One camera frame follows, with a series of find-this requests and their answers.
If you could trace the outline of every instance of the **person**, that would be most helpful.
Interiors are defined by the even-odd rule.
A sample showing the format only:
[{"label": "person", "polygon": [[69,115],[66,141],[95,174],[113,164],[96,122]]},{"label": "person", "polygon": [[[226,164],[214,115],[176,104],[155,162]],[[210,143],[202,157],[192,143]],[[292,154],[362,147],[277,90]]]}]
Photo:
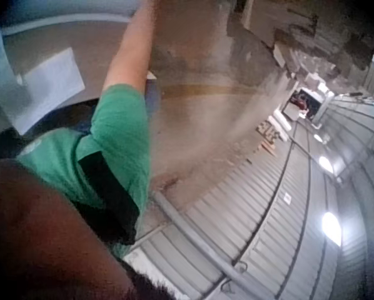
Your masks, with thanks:
[{"label": "person", "polygon": [[157,5],[144,0],[128,24],[90,134],[57,129],[0,161],[0,297],[174,299],[121,260],[148,196]]}]

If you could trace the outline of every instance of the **green shirt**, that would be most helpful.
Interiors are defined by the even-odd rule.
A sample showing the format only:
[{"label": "green shirt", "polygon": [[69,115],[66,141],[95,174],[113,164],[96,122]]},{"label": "green shirt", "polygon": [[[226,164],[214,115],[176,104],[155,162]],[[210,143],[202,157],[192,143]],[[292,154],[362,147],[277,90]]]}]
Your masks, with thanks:
[{"label": "green shirt", "polygon": [[[78,163],[99,151],[141,217],[148,197],[149,131],[143,95],[131,86],[118,84],[103,93],[94,112],[91,134],[85,136],[65,128],[47,132],[28,145],[18,161],[71,202],[105,209]],[[126,247],[115,247],[119,256],[125,251]]]}]

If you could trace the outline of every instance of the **dusty floor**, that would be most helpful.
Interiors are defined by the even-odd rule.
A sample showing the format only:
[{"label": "dusty floor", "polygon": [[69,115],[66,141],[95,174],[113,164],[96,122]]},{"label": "dusty floor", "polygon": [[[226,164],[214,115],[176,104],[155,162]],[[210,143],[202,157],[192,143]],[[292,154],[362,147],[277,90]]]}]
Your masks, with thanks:
[{"label": "dusty floor", "polygon": [[[162,99],[151,120],[151,187],[164,189],[178,209],[257,147],[256,126],[293,87],[239,20],[227,1],[216,0],[167,1],[159,15],[151,70]],[[75,103],[99,96],[123,30],[124,24],[104,22],[62,24],[7,37],[5,46],[16,73],[72,47],[86,85]],[[163,220],[150,204],[143,233]]]}]

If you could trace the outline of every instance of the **skin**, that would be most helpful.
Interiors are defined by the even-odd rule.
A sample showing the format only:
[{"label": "skin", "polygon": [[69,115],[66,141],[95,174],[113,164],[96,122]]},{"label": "skin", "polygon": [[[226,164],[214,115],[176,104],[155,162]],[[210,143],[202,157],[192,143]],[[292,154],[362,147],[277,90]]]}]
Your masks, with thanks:
[{"label": "skin", "polygon": [[[132,18],[103,90],[129,84],[144,93],[155,7],[144,1]],[[0,161],[0,267],[20,293],[69,285],[119,294],[133,288],[69,201],[14,161]]]}]

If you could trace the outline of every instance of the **floor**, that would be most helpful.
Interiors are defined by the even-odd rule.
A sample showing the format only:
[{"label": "floor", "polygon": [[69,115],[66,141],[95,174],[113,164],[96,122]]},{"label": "floor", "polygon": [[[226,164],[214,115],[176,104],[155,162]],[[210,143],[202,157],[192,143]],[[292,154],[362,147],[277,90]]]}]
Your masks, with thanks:
[{"label": "floor", "polygon": [[[289,98],[293,82],[240,16],[230,14],[228,1],[165,3],[150,66],[162,92],[151,120],[151,187],[186,209],[257,148],[256,126]],[[72,47],[86,90],[71,104],[99,96],[123,30],[104,22],[62,24],[4,42],[15,73]],[[150,204],[141,234],[163,221]]]}]

